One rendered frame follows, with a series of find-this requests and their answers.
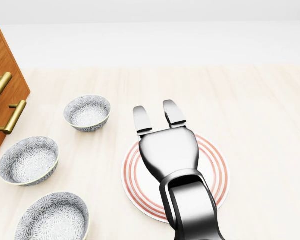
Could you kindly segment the white plate with red rings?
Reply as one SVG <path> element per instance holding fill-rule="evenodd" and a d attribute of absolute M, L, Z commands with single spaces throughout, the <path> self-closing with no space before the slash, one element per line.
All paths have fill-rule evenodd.
<path fill-rule="evenodd" d="M 230 190 L 230 168 L 220 151 L 206 138 L 195 135 L 198 149 L 198 171 L 202 173 L 218 208 Z M 122 161 L 121 180 L 130 201 L 145 215 L 167 223 L 160 194 L 160 183 L 146 168 L 139 150 L 133 143 Z"/>

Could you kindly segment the small grey patterned bowl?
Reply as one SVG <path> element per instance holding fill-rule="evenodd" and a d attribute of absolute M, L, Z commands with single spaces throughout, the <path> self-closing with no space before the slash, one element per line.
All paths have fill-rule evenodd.
<path fill-rule="evenodd" d="M 111 113 L 110 102 L 99 95 L 84 95 L 72 100 L 64 109 L 67 123 L 80 132 L 101 129 Z"/>

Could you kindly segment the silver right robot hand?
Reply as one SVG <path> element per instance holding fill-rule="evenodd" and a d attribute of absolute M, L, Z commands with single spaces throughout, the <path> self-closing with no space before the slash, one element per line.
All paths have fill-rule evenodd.
<path fill-rule="evenodd" d="M 145 108 L 133 108 L 139 152 L 158 182 L 176 172 L 196 171 L 199 165 L 198 142 L 194 132 L 187 128 L 183 112 L 170 99 L 163 102 L 163 109 L 169 128 L 154 132 Z"/>

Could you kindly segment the wooden cabinet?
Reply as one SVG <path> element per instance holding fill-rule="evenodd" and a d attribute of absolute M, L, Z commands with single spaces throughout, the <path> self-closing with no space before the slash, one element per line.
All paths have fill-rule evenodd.
<path fill-rule="evenodd" d="M 0 147 L 10 135 L 30 95 L 30 88 L 0 29 Z"/>

